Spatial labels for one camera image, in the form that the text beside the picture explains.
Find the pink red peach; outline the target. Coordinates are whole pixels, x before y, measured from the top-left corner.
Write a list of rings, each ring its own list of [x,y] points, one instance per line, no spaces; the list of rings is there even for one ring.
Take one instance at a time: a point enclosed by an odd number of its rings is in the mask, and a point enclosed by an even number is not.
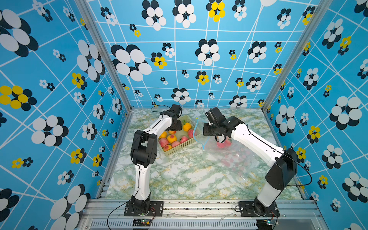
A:
[[[231,140],[226,139],[224,142],[217,142],[217,147],[220,149],[230,147],[232,145]]]

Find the pale green plastic basket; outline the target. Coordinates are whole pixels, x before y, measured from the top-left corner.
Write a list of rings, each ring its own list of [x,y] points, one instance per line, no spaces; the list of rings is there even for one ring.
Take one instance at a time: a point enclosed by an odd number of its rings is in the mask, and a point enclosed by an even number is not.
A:
[[[177,137],[177,141],[173,142],[172,144],[166,145],[164,148],[162,148],[159,144],[158,149],[160,152],[164,153],[166,156],[173,155],[185,147],[188,147],[195,143],[195,137],[197,137],[200,133],[199,131],[194,131],[195,128],[195,120],[192,119],[188,115],[184,115],[179,118],[182,121],[182,128],[185,122],[190,122],[192,125],[192,129],[188,132],[185,132],[183,130],[180,131],[167,131],[166,136],[164,138],[167,138],[169,135],[174,134]]]

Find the clear zip-top bag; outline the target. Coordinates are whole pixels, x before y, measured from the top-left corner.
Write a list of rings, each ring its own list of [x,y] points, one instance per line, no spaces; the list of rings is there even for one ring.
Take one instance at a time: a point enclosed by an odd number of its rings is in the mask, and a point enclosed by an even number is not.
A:
[[[284,179],[284,175],[286,175],[285,150],[250,130],[246,123],[239,124],[230,138],[225,136],[205,137],[207,140],[202,144],[202,149],[216,155],[224,165],[232,167],[233,164],[243,160],[249,163],[250,160],[247,157],[252,158],[253,154],[256,154],[271,167],[270,184],[286,181]],[[232,145],[223,149],[218,148],[217,142],[224,142],[226,139],[231,140]]]

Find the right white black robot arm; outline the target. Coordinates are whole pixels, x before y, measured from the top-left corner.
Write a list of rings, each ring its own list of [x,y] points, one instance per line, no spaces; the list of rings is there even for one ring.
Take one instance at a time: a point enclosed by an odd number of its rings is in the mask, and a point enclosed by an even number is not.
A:
[[[272,144],[240,119],[234,116],[225,117],[217,107],[210,109],[205,115],[209,122],[203,125],[204,136],[213,136],[220,143],[231,138],[249,148],[270,167],[265,176],[266,182],[253,202],[255,214],[265,216],[298,171],[296,152],[291,148],[285,150]]]

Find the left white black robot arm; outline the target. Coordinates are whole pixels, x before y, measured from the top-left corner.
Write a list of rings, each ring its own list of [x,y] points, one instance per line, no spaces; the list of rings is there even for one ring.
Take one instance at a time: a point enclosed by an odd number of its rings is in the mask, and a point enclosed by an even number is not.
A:
[[[159,113],[152,125],[134,133],[130,158],[135,167],[135,190],[130,199],[132,208],[139,214],[146,214],[150,208],[150,170],[157,158],[159,136],[165,131],[182,129],[179,117],[182,107],[173,104],[168,110]]]

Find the yellow peach with leaf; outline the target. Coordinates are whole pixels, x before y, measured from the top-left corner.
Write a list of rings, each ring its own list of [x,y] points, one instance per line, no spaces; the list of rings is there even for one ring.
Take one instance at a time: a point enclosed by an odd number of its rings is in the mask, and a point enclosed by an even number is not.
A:
[[[191,129],[192,129],[191,123],[190,122],[185,122],[185,124],[183,125],[182,130],[185,131],[185,132],[188,132]]]

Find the yellow red blush peach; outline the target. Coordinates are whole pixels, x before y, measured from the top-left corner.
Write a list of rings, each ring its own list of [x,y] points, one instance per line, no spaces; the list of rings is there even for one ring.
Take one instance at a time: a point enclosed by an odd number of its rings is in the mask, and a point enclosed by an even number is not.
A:
[[[173,142],[177,141],[177,137],[176,137],[176,135],[171,134],[171,135],[169,135],[169,136],[167,137],[167,140],[168,140],[168,142],[169,142],[170,144],[172,144]]]

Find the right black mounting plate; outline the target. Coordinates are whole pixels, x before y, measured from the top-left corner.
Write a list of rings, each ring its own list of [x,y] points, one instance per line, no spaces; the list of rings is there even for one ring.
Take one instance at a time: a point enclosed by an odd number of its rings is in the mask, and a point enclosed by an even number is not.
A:
[[[242,217],[254,218],[276,218],[280,216],[280,212],[275,202],[269,207],[264,207],[261,203],[253,201],[239,201],[234,208]]]

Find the black mounting plate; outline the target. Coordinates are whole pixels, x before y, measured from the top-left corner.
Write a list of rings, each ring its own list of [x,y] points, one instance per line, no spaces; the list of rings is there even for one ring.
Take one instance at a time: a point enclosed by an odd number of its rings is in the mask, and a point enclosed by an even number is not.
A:
[[[253,201],[239,201],[234,208],[242,217],[254,218],[276,218],[280,216],[280,212],[275,202],[269,207],[264,207],[261,203]]]
[[[143,217],[143,216],[155,216],[161,217],[163,215],[163,201],[150,201],[150,202],[142,202],[137,201],[132,203],[132,201],[128,201],[126,204],[124,216],[126,217]]]

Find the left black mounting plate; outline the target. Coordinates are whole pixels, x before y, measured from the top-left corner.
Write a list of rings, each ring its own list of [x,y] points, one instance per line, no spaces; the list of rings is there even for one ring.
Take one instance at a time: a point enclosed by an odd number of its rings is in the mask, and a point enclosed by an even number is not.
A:
[[[124,216],[126,217],[143,217],[143,216],[155,216],[161,217],[163,215],[163,201],[150,201],[150,202],[142,202],[137,201],[132,203],[132,201],[128,201],[126,204]]]

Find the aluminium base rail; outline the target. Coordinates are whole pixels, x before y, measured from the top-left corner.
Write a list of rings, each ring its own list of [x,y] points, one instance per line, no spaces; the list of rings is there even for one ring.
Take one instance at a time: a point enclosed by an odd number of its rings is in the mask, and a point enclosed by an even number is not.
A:
[[[277,200],[276,218],[242,217],[239,200],[164,200],[161,217],[126,217],[124,200],[92,200],[79,230],[326,230],[312,200]]]

